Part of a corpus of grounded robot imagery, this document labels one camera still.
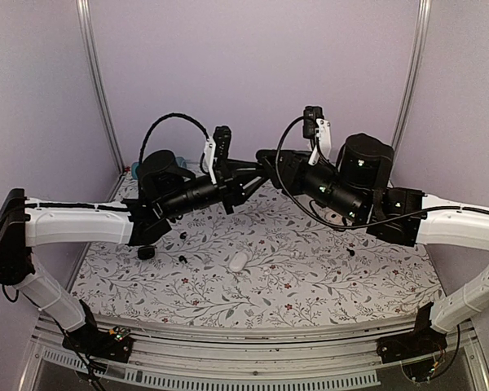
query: leaf pattern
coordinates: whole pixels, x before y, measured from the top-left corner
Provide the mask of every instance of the leaf pattern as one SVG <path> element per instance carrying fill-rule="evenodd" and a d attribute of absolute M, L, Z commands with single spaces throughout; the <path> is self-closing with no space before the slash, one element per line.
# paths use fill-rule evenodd
<path fill-rule="evenodd" d="M 127 175 L 117 200 L 136 196 Z M 92 244 L 73 295 L 114 317 L 248 328 L 384 319 L 443 295 L 423 247 L 331 231 L 270 183 L 232 215 L 213 205 L 172 227 L 148 261 L 136 248 Z M 249 257 L 239 273 L 228 267 L 236 252 Z"/>

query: blue object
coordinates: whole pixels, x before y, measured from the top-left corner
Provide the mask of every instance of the blue object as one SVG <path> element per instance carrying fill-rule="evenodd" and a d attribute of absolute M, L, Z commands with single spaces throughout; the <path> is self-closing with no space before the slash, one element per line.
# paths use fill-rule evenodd
<path fill-rule="evenodd" d="M 181 157 L 181 156 L 176 157 L 176 163 L 182 169 L 187 168 L 187 161 L 185 160 L 184 157 Z M 130 173 L 132 174 L 132 178 L 135 179 L 136 181 L 138 180 L 138 174 L 136 173 L 136 169 L 138 168 L 138 166 L 139 166 L 139 164 L 136 161 L 130 167 Z"/>

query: floral tablecloth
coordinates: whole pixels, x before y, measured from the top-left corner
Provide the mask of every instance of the floral tablecloth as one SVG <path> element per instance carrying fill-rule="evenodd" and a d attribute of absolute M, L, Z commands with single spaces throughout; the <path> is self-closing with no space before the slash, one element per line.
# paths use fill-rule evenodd
<path fill-rule="evenodd" d="M 136 195 L 128 174 L 117 200 Z M 443 295 L 423 247 L 331 231 L 270 183 L 232 215 L 214 205 L 172 227 L 149 261 L 137 248 L 92 244 L 73 295 L 96 313 L 206 327 L 355 323 L 413 314 Z M 233 273 L 238 251 L 249 262 Z"/>

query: vent grille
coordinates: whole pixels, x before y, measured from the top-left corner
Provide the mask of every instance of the vent grille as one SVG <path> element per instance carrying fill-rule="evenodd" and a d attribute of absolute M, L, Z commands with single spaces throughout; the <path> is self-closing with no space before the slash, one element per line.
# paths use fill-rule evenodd
<path fill-rule="evenodd" d="M 85 365 L 71 352 L 45 348 L 43 358 L 62 367 L 86 372 Z M 104 378 L 124 383 L 146 385 L 166 391 L 346 391 L 380 385 L 375 371 L 363 371 L 344 376 L 300 380 L 207 380 L 168 376 L 151 371 L 125 368 L 125 377 Z"/>

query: white wall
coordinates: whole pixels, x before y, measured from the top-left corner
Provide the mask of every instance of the white wall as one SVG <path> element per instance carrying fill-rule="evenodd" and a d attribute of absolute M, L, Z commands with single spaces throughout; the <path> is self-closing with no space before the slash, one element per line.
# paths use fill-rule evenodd
<path fill-rule="evenodd" d="M 394 181 L 489 206 L 489 1 L 433 2 Z M 489 262 L 485 252 L 430 250 L 448 292 Z M 489 310 L 474 323 L 489 364 Z"/>
<path fill-rule="evenodd" d="M 76 3 L 0 2 L 0 206 L 12 187 L 47 200 L 104 200 L 116 173 L 80 35 Z M 78 246 L 38 252 L 62 282 Z M 37 311 L 0 288 L 0 391 L 19 379 Z"/>
<path fill-rule="evenodd" d="M 332 120 L 335 148 L 366 132 L 390 142 L 406 81 L 417 0 L 91 2 L 99 62 L 125 161 L 151 123 L 185 112 L 233 131 L 231 156 L 272 148 L 308 104 Z M 203 138 L 165 123 L 149 150 L 189 158 Z M 294 132 L 287 147 L 305 147 Z"/>

